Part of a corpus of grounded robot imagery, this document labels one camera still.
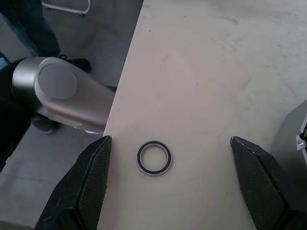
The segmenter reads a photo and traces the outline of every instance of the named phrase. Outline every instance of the dark machine part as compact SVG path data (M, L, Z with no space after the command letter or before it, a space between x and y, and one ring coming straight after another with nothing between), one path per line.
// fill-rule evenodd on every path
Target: dark machine part
M112 139L90 144L53 190L35 230L96 230L106 193Z
M307 193L307 101L291 111L272 144L271 154L302 193Z
M239 137L232 137L230 144L240 190L257 230L306 230L306 193L260 146Z
M0 172L31 125L34 111L17 100L12 88L12 76L21 60L0 71Z

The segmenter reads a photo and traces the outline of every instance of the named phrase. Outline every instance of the metal ring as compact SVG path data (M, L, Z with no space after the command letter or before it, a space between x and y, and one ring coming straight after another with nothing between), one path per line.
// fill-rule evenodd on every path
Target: metal ring
M160 169L160 170L157 170L157 171L151 171L151 170L147 169L147 168L144 166L143 162L142 162L142 154L143 154L147 149L149 149L149 148L151 148L151 147L158 147L158 148L162 149L163 152L166 154L166 157L167 157L166 163L165 163L164 167L163 167L162 169ZM140 147L140 149L139 149L139 151L138 151L138 154L137 154L137 157L136 157L136 162L137 162L137 164L138 164L138 167L140 168L140 170L141 170L143 173L145 173L145 174L147 174L147 175L150 175L150 176L159 176L159 175L164 174L164 173L169 169L169 167L171 166L171 163L172 163L172 154L171 154L170 150L168 149L168 147L167 147L165 144L163 144L163 143L161 143L161 142L159 142L159 141L153 140L153 141L149 141L149 142L143 144L143 145Z

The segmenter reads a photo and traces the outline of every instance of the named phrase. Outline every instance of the concrete floor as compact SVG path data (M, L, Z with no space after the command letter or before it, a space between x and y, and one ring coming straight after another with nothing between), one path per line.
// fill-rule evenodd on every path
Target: concrete floor
M48 1L74 8L86 8L86 2ZM141 7L142 0L93 0L84 17L44 11L62 53L89 59L96 79L117 86ZM11 61L29 56L1 18L0 34L0 50ZM68 126L51 136L30 127L0 174L0 220L34 227L53 188L98 138Z

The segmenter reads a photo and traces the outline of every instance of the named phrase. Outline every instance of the sneaker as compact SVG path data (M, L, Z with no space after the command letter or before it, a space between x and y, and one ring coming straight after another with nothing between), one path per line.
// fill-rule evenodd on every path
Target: sneaker
M59 122L49 120L43 116L35 116L32 119L32 124L44 134L52 134L59 129Z
M59 56L59 58L75 65L76 67L82 69L85 72L91 71L91 64L88 60L84 58L77 58L77 59L68 59L65 54Z

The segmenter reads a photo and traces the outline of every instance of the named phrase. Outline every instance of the metal chair leg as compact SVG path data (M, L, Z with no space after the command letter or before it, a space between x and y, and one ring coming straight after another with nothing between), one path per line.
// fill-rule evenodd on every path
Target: metal chair leg
M51 5L51 4L47 4L47 3L44 3L44 2L42 2L42 4L47 9L55 9L55 10L59 10L59 11L67 11L67 12L71 12L71 13L78 13L78 14L81 14L81 15L86 15L91 10L92 1L88 0L87 9L84 10L84 11L75 10L75 9L62 7L62 6Z

